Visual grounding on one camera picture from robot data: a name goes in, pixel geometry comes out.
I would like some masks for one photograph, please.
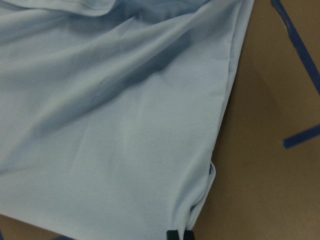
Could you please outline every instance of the light blue fabric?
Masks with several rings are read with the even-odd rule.
[[[0,0],[0,214],[78,240],[194,226],[253,0]]]

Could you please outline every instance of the brown cardboard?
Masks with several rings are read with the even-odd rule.
[[[318,69],[320,1],[282,0]],[[197,240],[318,240],[320,137],[282,140],[320,124],[320,96],[269,0],[256,0],[219,137],[216,179]],[[0,216],[5,240],[57,234]]]

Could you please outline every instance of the blue tape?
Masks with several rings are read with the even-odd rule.
[[[294,24],[289,18],[284,6],[282,5],[280,0],[271,0],[272,6],[276,9],[276,11],[281,16],[284,24],[286,25],[289,38],[295,47],[306,71],[308,72],[315,89],[317,90],[318,94],[320,95],[320,74],[319,71],[312,60],[304,42],[302,41],[301,37],[299,36]]]
[[[289,38],[295,47],[303,65],[306,69],[307,73],[309,74],[315,89],[317,90],[318,94],[320,95],[320,74],[319,71],[312,60],[304,42],[302,41],[301,37],[299,36],[294,24],[290,20],[289,15],[287,14],[284,6],[282,5],[280,0],[271,0],[272,6],[276,9],[276,11],[281,16],[286,29],[289,34]],[[292,137],[289,137],[283,141],[283,146],[286,149],[292,148],[298,144],[301,144],[307,140],[310,140],[316,136],[320,135],[320,125],[310,128],[304,132],[298,133]]]
[[[318,135],[320,135],[320,125],[283,140],[283,146],[289,149]]]
[[[70,238],[70,237],[67,237],[67,236],[58,236],[57,238],[55,238],[53,240],[74,240],[74,239]]]

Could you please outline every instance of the blue painter's tape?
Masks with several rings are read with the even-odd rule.
[[[53,240],[74,240],[74,239],[70,238],[70,237],[67,237],[67,236],[58,236],[57,238],[55,238]]]
[[[302,41],[301,37],[299,36],[294,24],[289,18],[284,6],[282,5],[280,0],[271,0],[272,6],[276,9],[276,11],[281,16],[284,24],[286,25],[289,38],[295,47],[306,71],[308,72],[315,89],[317,90],[318,94],[320,95],[320,74],[319,71],[312,60],[304,42]]]
[[[302,41],[301,37],[299,36],[294,24],[290,20],[289,15],[287,14],[284,6],[282,5],[280,0],[271,0],[272,6],[276,9],[276,11],[281,16],[284,24],[286,25],[289,38],[295,47],[303,65],[306,69],[307,73],[309,74],[315,89],[317,90],[318,94],[320,95],[320,74],[315,65],[314,61],[312,60],[304,42]],[[320,135],[320,125],[310,128],[304,132],[298,133],[292,137],[289,137],[283,141],[283,146],[286,149],[292,148],[298,144],[301,144],[307,140],[310,140],[316,136]]]
[[[289,149],[318,135],[320,135],[320,125],[283,140],[283,146]]]

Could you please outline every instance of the cloth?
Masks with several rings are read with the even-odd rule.
[[[253,0],[0,0],[0,214],[77,240],[182,239]]]

